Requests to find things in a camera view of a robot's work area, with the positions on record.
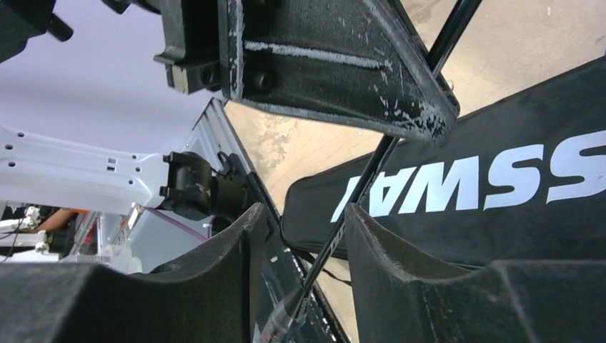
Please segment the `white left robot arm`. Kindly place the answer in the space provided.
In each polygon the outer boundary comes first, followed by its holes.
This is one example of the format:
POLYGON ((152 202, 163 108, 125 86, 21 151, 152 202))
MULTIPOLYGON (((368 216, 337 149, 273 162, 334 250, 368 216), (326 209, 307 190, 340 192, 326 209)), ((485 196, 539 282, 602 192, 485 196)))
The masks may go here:
MULTIPOLYGON (((162 18, 156 56, 176 91, 221 91, 271 114, 443 143, 459 104, 440 72, 475 12, 458 1, 426 49, 399 1, 138 1, 162 18)), ((246 181, 193 152, 103 149, 1 128, 1 196, 127 214, 132 204, 191 220, 237 218, 246 181)))

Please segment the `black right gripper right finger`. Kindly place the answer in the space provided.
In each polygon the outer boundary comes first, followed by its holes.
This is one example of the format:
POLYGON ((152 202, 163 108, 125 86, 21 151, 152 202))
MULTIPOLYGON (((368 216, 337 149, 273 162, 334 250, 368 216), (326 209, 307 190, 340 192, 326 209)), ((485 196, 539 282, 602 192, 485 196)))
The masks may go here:
POLYGON ((506 259, 468 270, 344 211, 361 342, 603 342, 605 262, 506 259))

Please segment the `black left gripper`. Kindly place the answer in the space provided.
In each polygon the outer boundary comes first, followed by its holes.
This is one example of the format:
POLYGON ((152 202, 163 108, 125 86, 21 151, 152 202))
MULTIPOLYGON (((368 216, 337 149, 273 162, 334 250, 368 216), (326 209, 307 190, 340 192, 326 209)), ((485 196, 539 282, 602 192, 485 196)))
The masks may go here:
POLYGON ((162 18, 165 47, 154 60, 165 67, 167 84, 182 94, 219 91, 219 17, 217 1, 105 1, 117 14, 131 5, 162 18))

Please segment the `black Crossway racket cover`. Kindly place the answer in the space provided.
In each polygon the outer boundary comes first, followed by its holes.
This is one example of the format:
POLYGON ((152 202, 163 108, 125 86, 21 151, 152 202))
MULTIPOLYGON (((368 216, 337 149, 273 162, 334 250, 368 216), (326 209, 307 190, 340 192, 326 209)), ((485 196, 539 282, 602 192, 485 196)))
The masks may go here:
POLYGON ((605 59, 464 116, 446 145, 401 142, 363 209, 455 264, 605 258, 605 59))

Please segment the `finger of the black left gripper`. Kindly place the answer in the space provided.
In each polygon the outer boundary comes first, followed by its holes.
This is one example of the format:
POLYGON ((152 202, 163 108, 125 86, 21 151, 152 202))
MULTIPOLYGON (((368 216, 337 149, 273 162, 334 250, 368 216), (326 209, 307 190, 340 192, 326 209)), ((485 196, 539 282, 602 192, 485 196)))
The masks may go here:
POLYGON ((459 104, 400 1, 220 1, 222 90, 260 111, 428 144, 459 104))

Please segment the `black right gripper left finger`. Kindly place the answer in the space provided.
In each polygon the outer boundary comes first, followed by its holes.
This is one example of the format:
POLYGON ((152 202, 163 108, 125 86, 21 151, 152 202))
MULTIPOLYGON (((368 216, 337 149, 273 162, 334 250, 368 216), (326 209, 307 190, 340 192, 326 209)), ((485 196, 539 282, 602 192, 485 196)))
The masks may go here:
POLYGON ((250 342, 266 208, 148 274, 93 263, 1 265, 3 342, 250 342))

